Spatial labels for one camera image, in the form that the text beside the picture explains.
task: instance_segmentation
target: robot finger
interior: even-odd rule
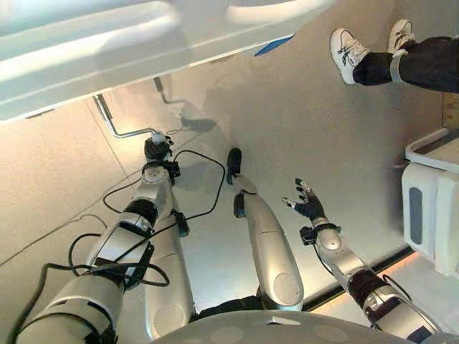
[[[288,199],[287,197],[282,197],[282,202],[286,205],[289,206],[290,208],[295,208],[295,206],[298,204],[295,201],[292,201],[291,199]]]
[[[308,199],[308,197],[306,197],[306,196],[300,195],[300,196],[298,196],[298,198],[299,198],[301,201],[303,201],[304,203],[309,203],[309,199]]]
[[[311,187],[305,182],[302,181],[299,178],[295,179],[295,184],[299,186],[299,188],[296,188],[298,191],[302,192],[305,195],[308,195],[311,192]]]

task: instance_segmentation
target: black cable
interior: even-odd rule
[[[215,207],[217,206],[217,202],[218,202],[218,199],[220,197],[220,191],[222,190],[222,186],[223,186],[223,182],[224,182],[224,177],[226,176],[226,169],[224,168],[224,166],[219,163],[218,161],[212,159],[212,158],[209,158],[208,156],[205,156],[204,154],[201,154],[201,153],[197,153],[195,152],[194,150],[189,150],[189,149],[185,149],[185,150],[181,150],[177,153],[177,155],[175,156],[174,158],[174,161],[177,160],[177,158],[182,154],[182,153],[191,153],[191,154],[195,154],[197,156],[200,156],[204,159],[207,159],[207,160],[210,160],[214,163],[216,163],[218,166],[220,166],[222,168],[222,171],[223,171],[223,175],[222,175],[222,180],[220,181],[220,185],[218,187],[218,191],[217,191],[217,195],[215,196],[215,202],[214,202],[214,205],[212,206],[212,208],[208,211],[205,211],[204,213],[200,213],[200,214],[197,214],[197,215],[193,215],[193,216],[190,216],[190,217],[187,217],[186,220],[191,220],[191,219],[195,219],[197,217],[200,217],[200,216],[203,216],[203,215],[207,215],[207,214],[210,214],[214,211]]]
[[[331,270],[325,265],[325,263],[323,262],[321,256],[318,255],[317,247],[316,247],[315,244],[313,245],[313,247],[314,247],[314,251],[316,251],[316,255],[317,255],[317,258],[318,258],[319,262],[322,264],[322,266],[325,268],[325,270],[327,270],[328,273],[333,276],[333,272],[331,272]]]
[[[405,289],[403,289],[403,287],[402,287],[401,285],[399,285],[399,284],[395,281],[395,279],[393,279],[392,277],[390,277],[388,274],[383,274],[383,275],[382,275],[382,280],[385,281],[386,283],[387,283],[387,280],[389,280],[390,282],[392,282],[397,288],[400,289],[401,292],[404,293],[404,295],[407,297],[407,299],[408,299],[410,302],[413,302],[413,300],[412,300],[410,294],[408,294],[408,292],[407,292]]]
[[[85,237],[100,237],[100,234],[97,234],[97,233],[85,233],[85,234],[81,234],[78,238],[76,238],[73,243],[70,245],[70,248],[69,248],[69,252],[67,254],[67,259],[68,259],[68,262],[69,262],[69,267],[72,269],[72,273],[78,277],[80,276],[80,274],[77,272],[77,270],[73,267],[73,259],[72,259],[72,255],[73,255],[73,249],[75,248],[75,245],[83,238]]]
[[[125,186],[121,186],[120,188],[116,188],[115,190],[113,191],[110,191],[109,193],[107,193],[103,198],[102,198],[102,202],[105,204],[105,206],[107,206],[107,208],[109,208],[111,211],[114,211],[115,213],[117,214],[121,214],[122,211],[119,211],[115,208],[113,208],[110,204],[107,203],[107,197],[109,197],[110,195],[113,195],[115,192],[118,192],[118,191],[121,191],[125,188],[128,188],[129,186],[132,186],[134,185],[135,183],[138,183],[140,180],[142,179],[142,177],[140,177],[139,179],[137,179],[136,181],[133,181],[132,183],[128,184],[128,185],[125,185]]]
[[[222,180],[220,181],[219,188],[218,188],[218,191],[217,191],[217,195],[215,197],[215,202],[214,202],[212,208],[210,210],[208,210],[208,211],[205,211],[204,213],[200,213],[200,214],[193,215],[193,216],[190,216],[190,217],[186,218],[186,221],[188,221],[188,220],[200,217],[200,216],[204,216],[204,215],[210,214],[211,212],[213,212],[215,210],[215,207],[217,206],[217,203],[218,203],[218,200],[219,200],[220,191],[222,190],[222,185],[223,185],[223,182],[224,182],[224,177],[226,175],[226,170],[225,170],[224,166],[221,163],[219,163],[218,161],[216,161],[216,160],[214,160],[212,158],[209,158],[209,157],[207,157],[207,156],[205,156],[205,155],[203,155],[201,153],[197,153],[197,152],[195,152],[193,150],[182,150],[182,151],[178,152],[177,155],[174,158],[174,161],[176,161],[176,159],[182,153],[192,153],[192,154],[201,156],[202,158],[206,158],[206,159],[208,159],[210,161],[213,161],[214,163],[218,164],[223,170]],[[122,190],[124,188],[127,188],[127,187],[137,183],[140,180],[141,180],[141,177],[138,180],[134,181],[133,183],[125,185],[125,186],[123,186],[121,188],[118,188],[116,190],[113,190],[110,193],[107,193],[103,197],[103,203],[109,209],[113,210],[114,212],[119,212],[117,209],[114,209],[111,206],[109,206],[106,203],[105,199],[109,195],[114,194],[115,192],[117,192],[119,190]],[[81,220],[81,218],[84,217],[84,216],[98,217],[96,215],[86,214],[86,215],[81,216],[79,220]],[[96,235],[93,235],[95,233],[88,233],[88,234],[83,234],[82,236],[79,236],[78,238],[76,238],[76,240],[74,240],[74,242],[72,243],[72,246],[70,247],[71,249],[69,249],[69,259],[70,260],[69,260],[69,266],[68,267],[66,267],[64,265],[54,264],[54,263],[47,263],[47,264],[45,264],[43,266],[42,272],[41,272],[41,275],[40,275],[40,279],[39,279],[39,283],[38,283],[38,286],[37,286],[37,288],[35,290],[35,293],[33,294],[31,300],[27,303],[26,307],[22,310],[18,320],[15,322],[13,329],[9,333],[7,343],[8,344],[15,344],[17,336],[20,334],[20,332],[22,330],[22,327],[23,327],[27,317],[29,316],[30,312],[32,311],[33,307],[35,306],[35,304],[37,303],[40,295],[43,292],[44,285],[45,285],[46,278],[47,278],[47,270],[48,269],[66,270],[66,271],[72,271],[74,273],[77,273],[76,269],[87,269],[88,271],[85,274],[88,274],[88,273],[91,273],[91,272],[105,271],[107,273],[114,274],[116,276],[123,277],[123,278],[126,278],[126,279],[130,279],[130,280],[133,280],[135,282],[143,283],[143,284],[146,284],[146,285],[154,285],[154,286],[157,286],[157,287],[165,287],[165,286],[169,285],[170,281],[169,281],[169,278],[167,277],[167,274],[160,267],[157,267],[156,265],[153,265],[153,264],[140,264],[140,263],[117,263],[117,262],[120,259],[122,259],[123,257],[125,257],[127,254],[132,252],[134,249],[136,249],[137,247],[141,246],[144,242],[146,242],[149,239],[153,238],[154,236],[160,234],[161,232],[172,228],[175,225],[176,225],[176,223],[171,224],[171,225],[169,225],[169,226],[167,226],[167,227],[165,227],[165,228],[163,228],[163,229],[161,229],[159,231],[156,231],[156,232],[152,233],[152,235],[146,237],[145,239],[142,239],[139,243],[135,244],[130,249],[128,249],[126,252],[124,252],[122,255],[120,255],[117,259],[115,259],[115,261],[113,263],[104,264],[104,265],[99,266],[99,267],[90,267],[90,266],[84,265],[84,264],[79,264],[79,265],[70,264],[70,263],[72,263],[72,257],[71,257],[72,251],[75,248],[75,245],[78,243],[78,241],[80,239],[82,239],[83,237],[89,237],[90,236],[89,234],[91,234],[91,236],[94,236],[94,237]],[[133,276],[129,276],[129,275],[126,275],[126,274],[121,274],[121,273],[118,273],[118,272],[111,271],[112,269],[119,268],[119,267],[145,267],[145,268],[154,269],[155,271],[157,271],[164,278],[165,282],[147,281],[147,280],[144,280],[144,279],[138,279],[138,278],[133,277]]]
[[[152,282],[152,281],[148,281],[148,280],[142,279],[142,278],[137,278],[137,277],[134,277],[134,276],[131,276],[131,275],[128,275],[128,274],[121,274],[120,272],[111,271],[112,269],[118,269],[120,267],[125,267],[126,269],[128,269],[130,267],[135,267],[135,268],[139,268],[139,267],[143,268],[143,267],[145,267],[146,269],[155,270],[156,272],[158,272],[164,278],[164,282]],[[167,287],[168,285],[170,285],[170,280],[167,277],[167,274],[165,273],[165,271],[162,270],[162,268],[160,268],[160,267],[158,267],[157,265],[154,265],[154,264],[149,264],[149,263],[148,264],[146,264],[146,263],[108,263],[108,264],[101,265],[99,267],[92,267],[91,270],[86,272],[86,274],[88,274],[88,273],[92,274],[92,273],[101,272],[101,271],[107,272],[108,274],[114,274],[115,276],[126,278],[128,280],[132,280],[134,282],[138,282],[138,283],[141,283],[143,285],[152,285],[154,287]]]
[[[226,169],[224,168],[224,166],[219,163],[218,161],[212,159],[212,158],[209,158],[208,156],[205,156],[204,154],[201,154],[201,153],[197,153],[195,152],[194,150],[181,150],[179,151],[175,157],[174,157],[174,162],[177,160],[177,158],[182,154],[182,153],[192,153],[192,154],[195,154],[197,156],[201,156],[202,158],[205,158],[207,160],[210,160],[214,163],[216,163],[217,165],[219,165],[222,170],[223,170],[223,175],[222,175],[222,180],[220,181],[220,185],[218,187],[218,191],[217,191],[217,195],[215,196],[215,201],[214,201],[214,204],[212,205],[212,208],[208,211],[205,211],[204,213],[200,213],[200,214],[196,214],[196,215],[193,215],[193,216],[190,216],[190,217],[187,217],[185,218],[185,221],[188,221],[188,220],[192,220],[192,219],[195,219],[195,218],[198,218],[200,216],[204,216],[204,215],[207,215],[207,214],[210,214],[212,213],[214,210],[215,210],[215,207],[217,206],[217,203],[218,203],[218,200],[219,200],[219,197],[220,197],[220,191],[222,190],[222,186],[223,186],[223,182],[224,182],[224,177],[226,176]],[[135,244],[134,246],[132,246],[130,249],[128,249],[127,251],[125,251],[122,255],[120,255],[118,258],[115,259],[114,262],[119,262],[122,258],[124,258],[125,256],[127,256],[129,253],[131,253],[134,249],[136,249],[137,247],[141,246],[142,244],[144,244],[145,242],[147,242],[149,239],[153,238],[154,236],[160,234],[161,232],[163,231],[166,231],[167,229],[170,229],[172,227],[174,227],[177,223],[173,223],[163,229],[160,229],[159,231],[155,231],[154,233],[152,233],[152,235],[146,237],[145,239],[142,239],[140,240],[137,244]]]

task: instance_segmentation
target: metal bar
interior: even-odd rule
[[[105,124],[108,126],[108,130],[110,133],[115,136],[116,138],[130,138],[132,136],[136,135],[141,135],[141,134],[151,134],[152,137],[157,136],[157,135],[162,135],[161,131],[158,131],[153,128],[145,128],[145,129],[140,129],[140,130],[134,130],[130,131],[128,133],[119,133],[116,131],[116,128],[113,124],[112,121],[112,115],[110,113],[110,110],[108,109],[107,103],[105,102],[105,99],[103,99],[102,95],[95,95],[93,96],[95,106],[97,106],[100,115],[102,116],[102,119],[104,120]]]

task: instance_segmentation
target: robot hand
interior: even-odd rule
[[[322,204],[313,189],[299,178],[295,179],[295,184],[297,185],[296,190],[301,193],[299,196],[301,202],[298,203],[286,197],[282,197],[282,202],[286,206],[294,208],[299,214],[309,218],[311,222],[325,218]]]

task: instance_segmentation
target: shoe lace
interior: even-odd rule
[[[414,34],[408,33],[405,29],[398,31],[395,36],[397,37],[395,39],[394,47],[397,46],[397,44],[404,39],[405,37],[407,38],[407,41],[415,40]]]
[[[340,50],[338,54],[343,54],[343,65],[346,66],[348,57],[351,59],[358,59],[360,55],[368,52],[368,49],[365,48],[357,39],[352,39],[348,45],[345,45]]]

